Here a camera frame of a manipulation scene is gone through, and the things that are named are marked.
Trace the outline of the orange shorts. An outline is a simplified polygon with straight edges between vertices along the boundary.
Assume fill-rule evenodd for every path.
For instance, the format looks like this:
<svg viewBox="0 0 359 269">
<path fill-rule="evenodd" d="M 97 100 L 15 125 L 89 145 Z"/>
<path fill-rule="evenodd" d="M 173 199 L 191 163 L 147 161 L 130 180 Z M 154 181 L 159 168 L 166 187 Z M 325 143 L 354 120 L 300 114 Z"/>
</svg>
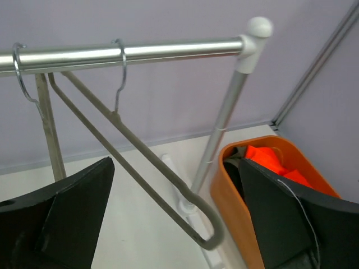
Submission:
<svg viewBox="0 0 359 269">
<path fill-rule="evenodd" d="M 297 169 L 290 170 L 285 168 L 281 164 L 280 159 L 277 157 L 274 150 L 270 147 L 254 147 L 249 145 L 246 149 L 245 158 L 296 183 L 313 188 L 308 180 Z"/>
</svg>

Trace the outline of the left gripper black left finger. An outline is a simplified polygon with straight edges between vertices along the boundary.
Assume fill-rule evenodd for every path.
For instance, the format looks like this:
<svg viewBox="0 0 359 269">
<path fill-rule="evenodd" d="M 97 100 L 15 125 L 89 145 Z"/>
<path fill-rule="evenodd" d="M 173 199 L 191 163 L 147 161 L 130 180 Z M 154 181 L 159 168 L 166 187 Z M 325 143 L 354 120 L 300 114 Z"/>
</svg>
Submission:
<svg viewBox="0 0 359 269">
<path fill-rule="evenodd" d="M 1 268 L 91 268 L 114 177 L 105 157 L 1 202 Z"/>
</svg>

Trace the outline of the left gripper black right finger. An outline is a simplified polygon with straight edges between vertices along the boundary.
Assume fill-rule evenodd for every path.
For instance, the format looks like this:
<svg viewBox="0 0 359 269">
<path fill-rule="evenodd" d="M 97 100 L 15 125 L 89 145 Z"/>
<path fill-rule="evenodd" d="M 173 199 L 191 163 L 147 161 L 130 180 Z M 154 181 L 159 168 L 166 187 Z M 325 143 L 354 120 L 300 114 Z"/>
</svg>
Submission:
<svg viewBox="0 0 359 269">
<path fill-rule="evenodd" d="M 358 268 L 358 204 L 240 162 L 265 268 Z"/>
</svg>

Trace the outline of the grey hanger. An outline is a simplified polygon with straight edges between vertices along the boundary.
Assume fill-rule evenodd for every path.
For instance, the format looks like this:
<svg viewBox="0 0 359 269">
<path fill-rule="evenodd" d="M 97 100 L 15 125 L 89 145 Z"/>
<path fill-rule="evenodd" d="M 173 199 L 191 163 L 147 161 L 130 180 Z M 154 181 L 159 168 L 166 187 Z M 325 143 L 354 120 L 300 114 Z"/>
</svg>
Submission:
<svg viewBox="0 0 359 269">
<path fill-rule="evenodd" d="M 166 201 L 147 183 L 147 181 L 124 159 L 124 157 L 112 146 L 112 144 L 95 128 L 95 126 L 80 112 L 76 105 L 64 94 L 54 79 L 53 73 L 48 73 L 48 78 L 52 89 L 74 113 L 82 124 L 95 136 L 95 138 L 108 150 L 108 152 L 122 165 L 126 172 L 140 185 L 140 187 L 151 197 L 151 199 L 174 221 L 176 224 L 189 235 L 200 247 L 211 251 L 215 249 L 224 239 L 224 228 L 220 222 L 218 215 L 214 210 L 197 194 L 192 192 L 188 185 L 173 172 L 155 153 L 149 149 L 133 132 L 131 132 L 121 121 L 118 114 L 119 95 L 125 88 L 127 79 L 127 55 L 125 46 L 121 39 L 112 41 L 113 44 L 121 50 L 123 63 L 122 82 L 116 92 L 114 110 L 109 110 L 73 73 L 70 71 L 62 72 L 71 83 L 90 101 L 122 134 L 125 138 L 153 165 L 160 171 L 166 179 L 168 179 L 192 204 L 206 215 L 213 227 L 213 235 L 209 239 L 202 238 Z"/>
<path fill-rule="evenodd" d="M 53 170 L 54 180 L 57 182 L 66 177 L 66 170 L 61 154 L 61 149 L 59 146 L 59 140 L 57 136 L 56 125 L 54 122 L 47 79 L 45 77 L 45 74 L 43 73 L 39 75 L 35 75 L 35 82 L 36 82 L 39 98 L 38 100 L 32 98 L 26 89 L 20 70 L 19 50 L 21 48 L 26 48 L 26 45 L 16 42 L 12 46 L 12 61 L 15 70 L 15 75 L 19 82 L 23 95 L 26 97 L 26 99 L 29 102 L 35 104 L 40 114 L 40 117 L 42 119 L 43 130 L 44 130 L 44 134 L 48 146 L 49 157 L 50 157 L 50 164 Z"/>
</svg>

